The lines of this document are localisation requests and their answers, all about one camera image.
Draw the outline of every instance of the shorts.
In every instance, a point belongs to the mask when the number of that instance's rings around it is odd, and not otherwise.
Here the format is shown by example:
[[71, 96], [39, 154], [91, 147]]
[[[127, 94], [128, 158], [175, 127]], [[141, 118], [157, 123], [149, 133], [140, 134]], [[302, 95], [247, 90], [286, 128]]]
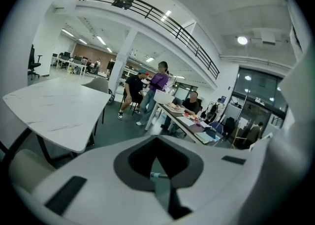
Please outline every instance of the shorts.
[[142, 102], [142, 95], [140, 95], [139, 93], [137, 94], [130, 94], [132, 97], [132, 101], [135, 101], [136, 103], [140, 104]]

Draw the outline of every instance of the black metal railing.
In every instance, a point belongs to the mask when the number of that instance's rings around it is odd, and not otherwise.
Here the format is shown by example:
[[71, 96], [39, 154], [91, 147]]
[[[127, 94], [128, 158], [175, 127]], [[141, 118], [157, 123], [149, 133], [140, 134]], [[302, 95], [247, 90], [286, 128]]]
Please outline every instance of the black metal railing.
[[217, 79], [219, 70], [213, 63], [206, 51], [201, 45], [187, 32], [180, 24], [170, 17], [165, 16], [165, 12], [153, 7], [152, 5], [143, 2], [142, 0], [93, 0], [108, 3], [113, 6], [124, 8], [125, 10], [131, 10], [141, 16], [144, 19], [149, 19], [159, 26], [167, 30], [175, 39], [182, 42], [193, 54], [206, 66], [211, 74]]
[[274, 126], [280, 126], [283, 122], [283, 119], [280, 117], [273, 117], [271, 124]]

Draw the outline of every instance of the purple top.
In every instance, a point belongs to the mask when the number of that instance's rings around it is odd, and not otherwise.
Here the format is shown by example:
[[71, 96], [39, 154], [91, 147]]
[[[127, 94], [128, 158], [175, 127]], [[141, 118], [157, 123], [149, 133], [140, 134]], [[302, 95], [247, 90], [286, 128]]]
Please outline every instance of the purple top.
[[[155, 76], [153, 76], [153, 78], [151, 79], [151, 83], [154, 83], [154, 84], [158, 84], [161, 89], [159, 90], [162, 90], [163, 87], [165, 86], [165, 84], [167, 83], [168, 81], [168, 75], [165, 73], [165, 74], [161, 74], [161, 73], [157, 73]], [[149, 86], [149, 89], [151, 89], [152, 91], [155, 91], [157, 90], [155, 87], [153, 87], [152, 85]]]

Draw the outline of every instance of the floor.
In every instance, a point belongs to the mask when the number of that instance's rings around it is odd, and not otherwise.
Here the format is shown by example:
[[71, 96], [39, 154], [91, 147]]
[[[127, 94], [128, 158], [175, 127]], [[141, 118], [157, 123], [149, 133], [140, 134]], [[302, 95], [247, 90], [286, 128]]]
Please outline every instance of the floor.
[[[29, 85], [45, 81], [47, 79], [54, 79], [54, 78], [62, 78], [70, 82], [78, 83], [78, 84], [84, 84], [92, 81], [94, 79], [93, 75], [85, 75], [85, 76], [79, 76], [74, 74], [69, 74], [65, 70], [55, 69], [54, 67], [51, 68], [51, 72], [49, 77], [40, 77], [35, 78], [34, 80], [30, 80], [29, 78]], [[118, 95], [115, 99], [115, 102], [107, 105], [105, 108], [105, 117], [104, 117], [104, 124], [101, 124], [101, 116], [100, 121], [98, 122], [96, 135], [94, 137], [95, 146], [91, 146], [87, 148], [89, 149], [95, 149], [98, 147], [103, 146], [109, 146], [112, 144], [116, 144], [119, 142], [123, 142], [132, 138], [137, 138], [141, 136], [150, 136], [150, 135], [158, 135], [158, 134], [168, 134], [167, 131], [162, 130], [160, 125], [164, 123], [166, 114], [162, 113], [159, 116], [159, 113], [156, 113], [155, 118], [153, 119], [153, 124], [149, 128], [148, 131], [145, 131], [145, 126], [137, 126], [135, 123], [140, 120], [140, 115], [133, 114], [132, 110], [130, 110], [131, 107], [128, 107], [124, 112], [124, 118], [122, 120], [119, 120], [118, 110], [120, 108], [120, 102], [121, 102], [121, 96], [123, 89], [119, 88]], [[189, 137], [184, 137], [184, 133], [181, 130], [178, 130], [178, 132], [175, 134], [176, 137], [182, 138], [188, 142], [193, 142]], [[57, 147], [56, 145], [53, 145], [51, 143], [45, 142], [47, 150], [49, 151], [49, 154], [51, 157], [55, 157], [61, 154], [68, 153], [68, 151]], [[230, 144], [228, 142], [225, 143], [218, 143], [217, 147], [224, 147], [224, 148], [230, 148]], [[30, 149], [38, 154], [42, 155], [40, 146], [37, 142], [37, 138], [34, 133], [32, 133], [27, 140], [22, 145], [22, 148]], [[55, 163], [55, 167], [61, 167], [65, 163], [69, 162], [69, 159], [64, 159], [58, 163]], [[158, 172], [158, 173], [165, 173], [162, 166], [156, 159], [153, 167], [152, 172]], [[168, 207], [168, 199], [169, 199], [169, 189], [170, 184], [169, 180], [167, 179], [152, 179], [156, 183], [156, 197], [161, 203], [161, 205], [167, 210]]]

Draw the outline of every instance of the black t-shirt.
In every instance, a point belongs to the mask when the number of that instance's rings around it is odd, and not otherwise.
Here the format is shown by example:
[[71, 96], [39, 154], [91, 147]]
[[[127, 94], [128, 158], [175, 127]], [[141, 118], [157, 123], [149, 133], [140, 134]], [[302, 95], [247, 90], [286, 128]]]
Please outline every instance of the black t-shirt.
[[183, 104], [182, 104], [186, 109], [195, 112], [197, 114], [200, 110], [199, 102], [190, 102], [189, 98], [187, 98]]
[[139, 79], [138, 75], [133, 75], [128, 77], [126, 83], [129, 85], [129, 91], [131, 95], [137, 94], [142, 90], [143, 82]]

